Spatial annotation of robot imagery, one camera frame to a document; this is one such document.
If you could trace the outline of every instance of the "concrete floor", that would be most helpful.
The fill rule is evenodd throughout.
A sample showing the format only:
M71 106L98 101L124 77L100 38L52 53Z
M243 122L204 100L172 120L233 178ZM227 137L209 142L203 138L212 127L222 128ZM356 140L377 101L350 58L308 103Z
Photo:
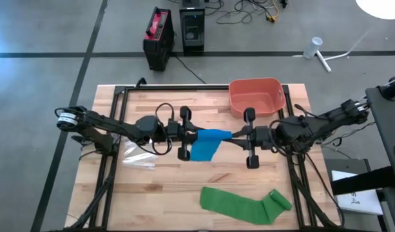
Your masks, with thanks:
M0 52L85 52L101 3L0 1ZM93 51L141 52L154 6L172 9L174 27L179 28L175 3L110 0ZM341 51L369 26L374 28L357 50L395 50L395 21L375 19L352 0L291 1L291 7L275 24L257 15L251 24L238 25L215 24L216 18L206 17L206 51L299 52L313 36L323 39L322 50ZM175 50L181 48L177 38ZM395 76L395 56L333 60L329 63L332 73L327 73L317 59L296 57L181 59L208 83L253 77L305 83L315 113L350 98L359 99L367 87ZM53 109L68 105L81 64L82 58L0 59L0 231L30 230L59 136ZM91 107L98 84L134 84L140 77L149 83L198 83L176 59L169 60L164 73L157 73L148 69L145 58L92 58L78 104ZM342 128L336 134L353 128ZM342 146L354 150L360 159L368 159L372 169L389 164L376 127L345 139ZM64 224L79 155L79 146L68 140L43 230L60 229ZM324 155L344 158L329 150L324 150ZM372 216L347 213L347 227L379 230L376 226Z

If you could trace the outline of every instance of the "blue towel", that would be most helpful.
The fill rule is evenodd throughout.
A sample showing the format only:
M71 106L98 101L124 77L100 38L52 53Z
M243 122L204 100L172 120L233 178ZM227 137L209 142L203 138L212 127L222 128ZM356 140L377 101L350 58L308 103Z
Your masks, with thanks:
M197 131L197 140L191 147L190 161L211 161L222 140L231 138L231 131L216 129Z

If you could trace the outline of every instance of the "clear plastic bag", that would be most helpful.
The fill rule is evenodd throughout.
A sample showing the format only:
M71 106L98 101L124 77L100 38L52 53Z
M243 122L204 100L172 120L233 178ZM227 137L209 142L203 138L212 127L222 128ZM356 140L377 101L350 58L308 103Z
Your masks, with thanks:
M139 168L146 170L154 170L155 163L158 155L154 155L140 149L134 142L130 141L126 137L122 137L124 158L122 160L122 165ZM151 141L149 144L143 146L146 150L151 150Z

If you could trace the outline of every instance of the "wooden tabletop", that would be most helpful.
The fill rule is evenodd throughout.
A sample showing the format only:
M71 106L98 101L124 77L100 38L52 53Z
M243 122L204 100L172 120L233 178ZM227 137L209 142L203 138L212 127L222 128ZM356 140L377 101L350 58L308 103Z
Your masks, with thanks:
M293 104L300 104L310 110L304 84L289 84ZM93 110L109 115L114 86L98 86ZM175 108L175 119L180 120L179 108L189 106L192 123L203 128L238 131L244 125L242 119L230 114L228 92L224 90L195 91L135 91L129 93L125 122L134 123L145 115L154 115L156 107L168 102ZM295 115L301 112L294 110ZM170 110L162 107L159 117L167 122ZM277 119L277 113L270 117L257 118L255 126L269 125ZM174 143L170 153L158 157L155 170L134 169L122 165L123 148L120 147L113 198L111 202L109 230L254 230L254 229L298 229L296 211L283 212L272 225L257 226L235 220L231 217L206 211L200 207L200 190L203 186L218 188L256 200L262 199L272 189L277 189L293 204L293 194L286 158L256 149L260 157L258 169L246 168L247 152L223 142L212 162L183 162L177 159ZM165 144L157 147L165 150ZM326 185L331 189L322 151L313 146L309 152L317 165ZM79 217L93 198L99 170L100 155L88 155L79 164L68 214ZM336 207L326 194L315 170L305 162L311 193L326 215L339 223ZM301 196L303 215L309 224L304 198ZM102 205L99 210L101 223ZM66 226L75 222L68 217Z

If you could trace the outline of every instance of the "green cloth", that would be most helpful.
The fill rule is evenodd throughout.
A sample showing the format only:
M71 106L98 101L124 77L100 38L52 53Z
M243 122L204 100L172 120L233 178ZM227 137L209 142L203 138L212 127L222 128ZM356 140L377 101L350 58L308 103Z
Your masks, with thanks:
M292 204L277 190L272 190L262 200L241 197L219 189L203 187L200 194L203 209L258 225L272 224Z

